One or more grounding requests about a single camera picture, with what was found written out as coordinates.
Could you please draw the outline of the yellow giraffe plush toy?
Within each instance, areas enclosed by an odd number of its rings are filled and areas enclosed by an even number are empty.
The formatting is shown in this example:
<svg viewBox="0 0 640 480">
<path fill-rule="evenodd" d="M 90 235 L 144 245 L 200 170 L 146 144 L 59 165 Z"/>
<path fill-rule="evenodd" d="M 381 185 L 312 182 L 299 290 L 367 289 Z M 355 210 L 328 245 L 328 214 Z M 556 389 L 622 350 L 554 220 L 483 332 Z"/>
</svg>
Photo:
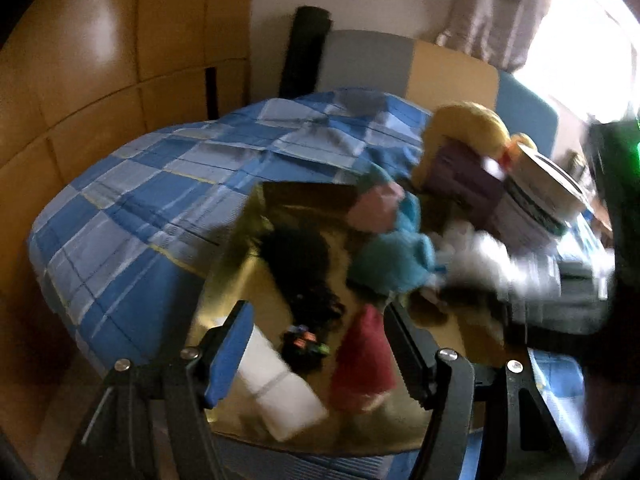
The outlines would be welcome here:
<svg viewBox="0 0 640 480">
<path fill-rule="evenodd" d="M 508 168 L 515 162 L 522 146 L 538 151 L 527 134 L 511 136 L 506 124 L 493 110 L 474 102 L 446 104 L 434 111 L 422 132 L 422 157 L 410 178 L 415 188 L 424 187 L 437 152 L 449 140 L 461 142 L 480 157 L 495 160 L 502 168 Z"/>
</svg>

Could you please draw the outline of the beige curtain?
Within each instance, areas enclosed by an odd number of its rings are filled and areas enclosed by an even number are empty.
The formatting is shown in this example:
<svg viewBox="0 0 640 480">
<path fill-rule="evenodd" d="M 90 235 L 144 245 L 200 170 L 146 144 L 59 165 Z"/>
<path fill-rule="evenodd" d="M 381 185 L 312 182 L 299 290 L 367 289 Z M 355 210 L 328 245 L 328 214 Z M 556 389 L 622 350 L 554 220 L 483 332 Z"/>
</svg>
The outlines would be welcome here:
<svg viewBox="0 0 640 480">
<path fill-rule="evenodd" d="M 513 73 L 522 68 L 551 0 L 454 0 L 436 44 Z"/>
</svg>

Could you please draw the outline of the blue checked bedsheet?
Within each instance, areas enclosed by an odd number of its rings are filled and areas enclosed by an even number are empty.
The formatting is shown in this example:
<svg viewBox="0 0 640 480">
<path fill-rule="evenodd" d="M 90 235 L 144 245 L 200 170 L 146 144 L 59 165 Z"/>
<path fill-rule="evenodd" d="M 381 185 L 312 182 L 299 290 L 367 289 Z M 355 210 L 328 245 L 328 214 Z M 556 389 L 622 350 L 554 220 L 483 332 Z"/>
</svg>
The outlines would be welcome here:
<svg viewBox="0 0 640 480">
<path fill-rule="evenodd" d="M 422 157 L 432 110 L 398 96 L 348 88 L 271 99 L 213 122 L 163 128 L 133 140 L 70 182 L 40 212 L 29 258 L 47 302 L 104 376 L 70 447 L 64 479 L 151 479 L 173 460 L 183 479 L 479 479 L 575 475 L 558 422 L 576 394 L 549 378 L 513 326 L 526 300 L 558 315 L 565 301 L 522 299 L 475 287 L 442 287 L 435 271 L 395 297 L 361 298 L 346 283 L 368 237 L 346 214 L 356 183 L 381 166 L 418 196 L 420 231 L 432 241 L 438 206 L 408 180 Z M 239 300 L 280 354 L 288 306 L 258 256 L 276 226 L 320 233 L 328 282 L 345 306 L 331 353 L 308 376 L 329 416 L 278 442 L 240 378 L 204 405 L 214 336 Z M 439 402 L 396 387 L 374 411 L 329 402 L 335 355 L 355 314 L 383 315 L 398 301 L 439 346 Z"/>
</svg>

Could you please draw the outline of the white towel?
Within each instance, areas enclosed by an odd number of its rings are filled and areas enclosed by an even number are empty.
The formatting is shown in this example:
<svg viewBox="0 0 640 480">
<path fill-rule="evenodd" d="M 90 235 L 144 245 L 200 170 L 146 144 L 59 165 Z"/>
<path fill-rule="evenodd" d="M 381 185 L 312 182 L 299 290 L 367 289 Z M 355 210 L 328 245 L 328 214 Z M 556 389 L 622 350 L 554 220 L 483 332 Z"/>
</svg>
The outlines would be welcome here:
<svg viewBox="0 0 640 480">
<path fill-rule="evenodd" d="M 293 373 L 262 331 L 254 326 L 238 371 L 270 436 L 284 442 L 329 416 L 305 379 Z"/>
</svg>

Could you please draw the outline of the brown purple box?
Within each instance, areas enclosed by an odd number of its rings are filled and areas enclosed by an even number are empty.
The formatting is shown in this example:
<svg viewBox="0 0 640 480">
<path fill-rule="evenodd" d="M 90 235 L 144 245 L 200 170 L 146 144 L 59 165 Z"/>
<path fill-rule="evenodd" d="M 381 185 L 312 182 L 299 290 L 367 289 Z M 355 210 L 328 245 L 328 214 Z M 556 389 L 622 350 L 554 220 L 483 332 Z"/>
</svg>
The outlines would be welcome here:
<svg viewBox="0 0 640 480">
<path fill-rule="evenodd" d="M 445 139 L 436 152 L 425 186 L 453 200 L 469 222 L 486 226 L 503 194 L 506 173 L 498 162 L 480 156 L 461 141 Z"/>
</svg>

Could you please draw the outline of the white protein powder can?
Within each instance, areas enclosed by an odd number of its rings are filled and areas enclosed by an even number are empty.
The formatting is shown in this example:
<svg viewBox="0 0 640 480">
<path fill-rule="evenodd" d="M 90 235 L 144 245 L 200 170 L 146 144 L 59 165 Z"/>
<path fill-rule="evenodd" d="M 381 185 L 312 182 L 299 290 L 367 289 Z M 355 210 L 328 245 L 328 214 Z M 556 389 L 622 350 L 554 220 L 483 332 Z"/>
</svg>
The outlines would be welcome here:
<svg viewBox="0 0 640 480">
<path fill-rule="evenodd" d="M 586 206 L 586 192 L 574 179 L 520 143 L 488 226 L 512 255 L 552 254 Z"/>
</svg>

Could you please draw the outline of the teal plush toy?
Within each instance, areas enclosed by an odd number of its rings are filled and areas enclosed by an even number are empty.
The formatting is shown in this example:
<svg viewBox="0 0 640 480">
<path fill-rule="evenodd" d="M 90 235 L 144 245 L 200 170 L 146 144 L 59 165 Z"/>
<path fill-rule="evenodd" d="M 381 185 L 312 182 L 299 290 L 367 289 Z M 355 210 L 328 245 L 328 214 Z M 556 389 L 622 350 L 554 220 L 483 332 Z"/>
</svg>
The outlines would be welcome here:
<svg viewBox="0 0 640 480">
<path fill-rule="evenodd" d="M 420 231 L 418 196 L 381 166 L 371 164 L 356 183 L 347 225 L 368 239 L 352 254 L 347 286 L 361 298 L 395 297 L 422 287 L 435 271 L 435 248 Z"/>
</svg>

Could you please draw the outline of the wooden wardrobe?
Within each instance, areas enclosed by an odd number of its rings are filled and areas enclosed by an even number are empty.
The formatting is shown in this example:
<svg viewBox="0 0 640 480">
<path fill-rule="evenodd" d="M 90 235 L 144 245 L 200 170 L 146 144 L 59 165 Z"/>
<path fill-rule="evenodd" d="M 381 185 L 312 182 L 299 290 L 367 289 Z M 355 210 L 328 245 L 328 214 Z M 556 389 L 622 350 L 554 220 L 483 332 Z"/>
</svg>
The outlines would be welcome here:
<svg viewBox="0 0 640 480">
<path fill-rule="evenodd" d="M 48 200 L 140 134 L 245 103 L 250 0 L 36 0 L 1 50 L 1 379 L 40 372 L 26 240 Z"/>
</svg>

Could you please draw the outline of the black rolled mat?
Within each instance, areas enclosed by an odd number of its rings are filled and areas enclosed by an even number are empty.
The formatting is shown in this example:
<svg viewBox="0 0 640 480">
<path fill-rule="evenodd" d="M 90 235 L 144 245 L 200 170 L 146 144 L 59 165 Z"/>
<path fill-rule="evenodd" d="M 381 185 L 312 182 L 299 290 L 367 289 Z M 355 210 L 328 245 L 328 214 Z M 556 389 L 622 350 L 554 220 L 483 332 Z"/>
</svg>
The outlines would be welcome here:
<svg viewBox="0 0 640 480">
<path fill-rule="evenodd" d="M 282 68 L 278 97 L 296 99 L 314 93 L 331 13 L 318 6 L 299 6 L 294 14 Z"/>
</svg>

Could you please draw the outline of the grey yellow blue headboard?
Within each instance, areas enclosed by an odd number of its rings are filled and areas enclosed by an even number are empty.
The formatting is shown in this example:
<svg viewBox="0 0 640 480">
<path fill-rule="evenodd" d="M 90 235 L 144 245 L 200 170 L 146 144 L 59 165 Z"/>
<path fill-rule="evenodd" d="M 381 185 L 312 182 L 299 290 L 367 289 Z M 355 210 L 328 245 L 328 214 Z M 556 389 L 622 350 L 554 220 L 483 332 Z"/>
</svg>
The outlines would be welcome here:
<svg viewBox="0 0 640 480">
<path fill-rule="evenodd" d="M 318 91 L 359 87 L 391 93 L 424 110 L 470 101 L 494 110 L 512 133 L 525 133 L 550 156 L 556 111 L 513 75 L 437 44 L 370 30 L 334 30 L 326 37 Z"/>
</svg>

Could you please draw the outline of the white sock with blue band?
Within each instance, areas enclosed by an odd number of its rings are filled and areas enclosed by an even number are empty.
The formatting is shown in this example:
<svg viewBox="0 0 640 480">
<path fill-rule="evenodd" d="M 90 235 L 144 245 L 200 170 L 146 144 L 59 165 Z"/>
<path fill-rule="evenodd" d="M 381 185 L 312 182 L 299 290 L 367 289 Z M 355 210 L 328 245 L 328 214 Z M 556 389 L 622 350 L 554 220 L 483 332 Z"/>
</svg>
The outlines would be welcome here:
<svg viewBox="0 0 640 480">
<path fill-rule="evenodd" d="M 506 246 L 466 220 L 449 221 L 436 237 L 436 274 L 442 287 L 475 287 L 498 292 L 510 283 Z"/>
</svg>

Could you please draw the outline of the red knit item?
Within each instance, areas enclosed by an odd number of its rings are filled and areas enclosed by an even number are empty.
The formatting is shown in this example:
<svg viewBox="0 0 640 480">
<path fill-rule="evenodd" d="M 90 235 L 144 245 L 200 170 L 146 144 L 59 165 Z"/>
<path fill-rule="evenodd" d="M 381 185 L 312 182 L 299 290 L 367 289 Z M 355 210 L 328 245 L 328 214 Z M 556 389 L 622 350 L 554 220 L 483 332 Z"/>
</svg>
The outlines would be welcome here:
<svg viewBox="0 0 640 480">
<path fill-rule="evenodd" d="M 396 387 L 392 349 L 382 313 L 365 304 L 352 318 L 335 355 L 329 402 L 335 411 L 372 412 Z"/>
</svg>

